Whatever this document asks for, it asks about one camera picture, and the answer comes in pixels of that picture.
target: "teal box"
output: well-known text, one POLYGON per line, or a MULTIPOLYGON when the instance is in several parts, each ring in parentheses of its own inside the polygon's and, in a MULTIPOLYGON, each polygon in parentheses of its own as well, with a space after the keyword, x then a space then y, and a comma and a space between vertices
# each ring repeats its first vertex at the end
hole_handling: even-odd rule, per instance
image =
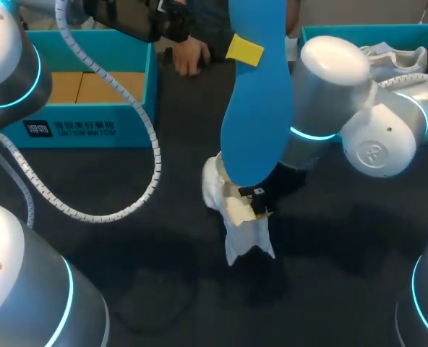
MULTIPOLYGON (((52 72, 90 71, 71 52, 58 31, 27 34, 52 72)), ((153 45, 115 30, 73 30, 72 34, 90 58, 105 70, 145 73, 142 106, 154 121, 158 62, 153 45)), ((123 103, 48 104, 24 120, 3 130, 18 148, 150 147, 140 116, 124 99, 123 103), (24 120, 47 123, 51 137, 31 137, 24 120)))
POLYGON ((358 47, 386 42, 389 46, 402 51, 414 51, 420 46, 428 51, 428 24, 303 27, 301 47, 311 38, 321 35, 342 38, 358 47))

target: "blue shoe insole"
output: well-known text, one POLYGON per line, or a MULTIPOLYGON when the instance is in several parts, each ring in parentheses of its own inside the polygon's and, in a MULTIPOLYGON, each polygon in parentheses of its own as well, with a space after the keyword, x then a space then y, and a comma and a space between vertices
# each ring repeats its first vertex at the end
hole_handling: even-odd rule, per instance
POLYGON ((264 48, 257 67, 236 62, 221 131, 226 172, 248 187, 275 168, 290 133, 294 87, 285 48, 286 0, 229 0, 229 9, 236 34, 264 48))

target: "black tabletop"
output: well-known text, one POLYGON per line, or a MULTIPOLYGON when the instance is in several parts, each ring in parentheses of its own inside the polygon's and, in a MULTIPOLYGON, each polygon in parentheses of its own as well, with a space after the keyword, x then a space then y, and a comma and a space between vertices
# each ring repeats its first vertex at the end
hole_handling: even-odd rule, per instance
MULTIPOLYGON (((219 150, 233 81, 232 64, 193 80, 164 66, 163 173, 153 198, 117 223, 90 225, 35 193, 35 230, 105 296, 110 347, 396 346, 395 298, 428 242, 428 147, 407 172, 379 180, 356 172, 335 145, 271 217, 277 259, 253 251, 228 267, 222 224, 200 185, 203 163, 219 150)), ((150 150, 24 153, 55 194, 85 213, 130 205, 153 169, 150 150)), ((25 219, 1 169, 0 205, 25 219)))

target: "cable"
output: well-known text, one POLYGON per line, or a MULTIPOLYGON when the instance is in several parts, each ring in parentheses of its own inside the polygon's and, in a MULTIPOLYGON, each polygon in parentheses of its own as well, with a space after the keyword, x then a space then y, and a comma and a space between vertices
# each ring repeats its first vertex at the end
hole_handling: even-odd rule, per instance
POLYGON ((419 20, 419 23, 418 23, 418 24, 423 24, 424 16, 426 16, 426 12, 427 12, 427 10, 428 10, 428 1, 427 1, 427 3, 426 3, 426 6, 424 7, 423 15, 421 16, 421 19, 419 20))
POLYGON ((26 183, 22 180, 20 175, 12 168, 8 161, 0 153, 0 166, 12 177, 13 181, 17 184, 18 188, 20 188, 21 193, 26 200, 27 206, 27 222, 26 224, 29 227, 34 226, 34 201, 29 188, 27 188, 26 183))
MULTIPOLYGON (((58 197, 56 197, 39 179, 39 177, 35 174, 34 170, 27 163, 26 159, 20 153, 20 151, 15 147, 13 142, 5 135, 0 133, 0 142, 2 145, 10 152, 13 158, 16 160, 22 171, 25 173, 26 177, 30 180, 30 182, 34 185, 34 187, 38 190, 38 192, 49 201, 54 207, 58 210, 62 211, 64 214, 68 215, 77 220, 82 220, 88 223, 110 223, 115 220, 120 220, 124 217, 127 217, 131 213, 133 213, 136 209, 141 207, 147 200, 150 198, 151 194, 154 192, 156 186, 158 185, 160 174, 161 174, 161 149, 159 147, 158 138, 156 137, 155 130, 151 123, 150 118, 142 107, 142 104, 135 100, 130 93, 120 85, 106 70, 104 70, 100 65, 95 63, 77 44, 76 40, 72 37, 71 31, 68 28, 67 24, 67 5, 69 0, 56 0, 55 3, 55 14, 56 14, 56 23, 60 30, 61 36, 63 37, 65 43, 71 48, 77 58, 82 61, 85 65, 87 65, 92 71, 102 77, 108 84, 110 84, 113 89, 115 89, 138 113, 140 118, 142 119, 147 133, 150 137, 151 147, 153 149, 153 156, 155 159, 155 168, 153 171, 153 175, 148 185, 147 189, 143 193, 143 195, 129 207, 124 208, 123 210, 112 213, 109 215, 88 215, 86 213, 81 213, 74 208, 66 205, 62 202, 58 197)), ((16 172, 14 172, 11 166, 7 166, 1 163, 1 165, 9 172, 10 176, 19 184, 20 189, 22 189, 23 194, 29 206, 33 206, 32 197, 30 200, 27 198, 27 187, 21 188, 21 183, 19 182, 20 177, 15 178, 16 172)))
POLYGON ((394 85, 414 85, 418 82, 428 82, 428 74, 404 74, 380 82, 379 85, 383 88, 389 88, 394 85))

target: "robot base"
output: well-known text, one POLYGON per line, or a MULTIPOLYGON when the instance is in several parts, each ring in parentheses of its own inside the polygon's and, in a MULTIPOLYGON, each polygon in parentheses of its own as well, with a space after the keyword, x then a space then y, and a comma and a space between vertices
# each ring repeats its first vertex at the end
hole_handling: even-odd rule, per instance
POLYGON ((0 347, 106 347, 109 325, 92 283, 0 207, 0 347))

